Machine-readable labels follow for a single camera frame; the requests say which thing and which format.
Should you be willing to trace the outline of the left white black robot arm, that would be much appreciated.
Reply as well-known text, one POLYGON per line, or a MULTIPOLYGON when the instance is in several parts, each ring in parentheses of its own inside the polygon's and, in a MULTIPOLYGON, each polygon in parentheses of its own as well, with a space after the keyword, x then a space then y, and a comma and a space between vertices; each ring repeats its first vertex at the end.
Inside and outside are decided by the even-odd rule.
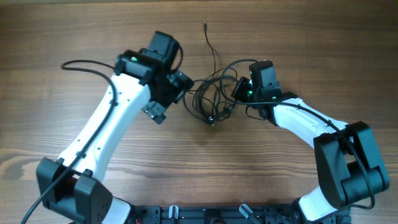
POLYGON ((36 169, 37 203, 73 223, 139 223, 131 203, 115 197, 103 179, 110 159, 134 118, 143 112, 156 123, 180 101, 193 81, 174 64, 183 57, 179 42, 157 31, 149 46, 127 50, 106 77, 108 89, 78 137, 56 160, 36 169))

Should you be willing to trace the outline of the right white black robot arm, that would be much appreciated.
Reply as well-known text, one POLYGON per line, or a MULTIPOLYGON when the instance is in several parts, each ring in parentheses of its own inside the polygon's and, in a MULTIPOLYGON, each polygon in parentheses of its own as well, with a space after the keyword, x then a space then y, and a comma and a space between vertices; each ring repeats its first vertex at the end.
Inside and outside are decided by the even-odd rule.
POLYGON ((291 131, 315 151, 318 187, 264 219, 289 223, 348 223, 351 208, 370 210, 375 195, 390 180, 372 129, 364 122, 348 124, 283 92, 270 60, 250 60, 250 77, 242 77, 231 96, 234 103, 254 108, 261 120, 291 131))

